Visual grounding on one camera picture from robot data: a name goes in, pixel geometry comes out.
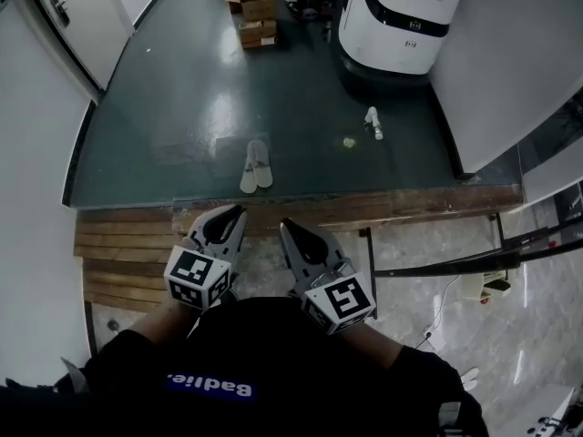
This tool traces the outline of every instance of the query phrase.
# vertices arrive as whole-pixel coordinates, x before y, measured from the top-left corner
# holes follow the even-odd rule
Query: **door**
[[[105,90],[130,35],[120,8],[114,0],[40,1],[77,60]]]

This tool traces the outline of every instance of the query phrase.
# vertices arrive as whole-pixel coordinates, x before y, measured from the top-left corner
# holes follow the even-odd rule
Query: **gray tile floor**
[[[245,197],[240,174],[256,137],[275,177],[260,198],[459,185],[424,95],[355,99],[322,25],[299,24],[283,7],[278,25],[278,45],[243,51],[223,0],[159,0],[91,121],[72,205]],[[370,105],[382,141],[363,127]],[[511,151],[472,184],[517,182]]]
[[[503,216],[506,236],[556,223],[552,201]],[[367,273],[363,240],[338,235],[349,257]],[[469,255],[494,247],[496,229],[487,218],[384,226],[373,232],[377,268],[411,267]],[[482,305],[461,300],[460,284],[447,293],[441,329],[446,345],[438,354],[460,373],[478,367],[474,396],[482,403],[495,434],[547,384],[579,386],[583,382],[583,252],[528,262],[514,274],[511,293]],[[284,296],[293,277],[286,269],[277,239],[247,239],[236,291],[242,298]],[[379,319],[370,324],[382,333],[415,346],[435,312],[434,296],[443,295],[452,277],[378,281]],[[96,306],[98,343],[112,338],[105,324],[115,317],[122,328],[138,313]],[[422,347],[432,351],[427,343]]]

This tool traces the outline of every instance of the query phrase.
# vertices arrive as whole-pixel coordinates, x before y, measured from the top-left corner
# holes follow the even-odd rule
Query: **white cube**
[[[308,290],[302,309],[326,333],[347,329],[364,320],[376,308],[362,272]]]
[[[164,269],[166,288],[175,300],[207,310],[230,287],[230,264],[175,246]]]

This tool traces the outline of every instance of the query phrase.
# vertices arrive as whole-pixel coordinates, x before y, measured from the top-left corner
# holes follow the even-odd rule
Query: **door lock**
[[[53,8],[55,8],[56,13],[58,14],[58,17],[61,19],[61,23],[63,23],[63,25],[65,27],[67,27],[69,25],[69,23],[71,22],[71,18],[69,18],[69,15],[66,12],[66,8],[65,8],[65,3],[67,0],[63,0],[62,2],[59,0],[49,0],[51,2],[51,5],[53,6]]]

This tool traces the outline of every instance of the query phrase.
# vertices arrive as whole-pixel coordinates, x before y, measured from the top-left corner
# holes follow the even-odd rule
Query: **white robot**
[[[164,272],[171,296],[198,310],[208,310],[232,291],[247,213],[225,206],[196,219],[184,247],[175,246]],[[356,272],[336,238],[286,218],[281,239],[296,284],[290,295],[326,333],[364,320],[376,307],[364,276]]]
[[[341,78],[423,86],[459,0],[339,0],[332,49]]]

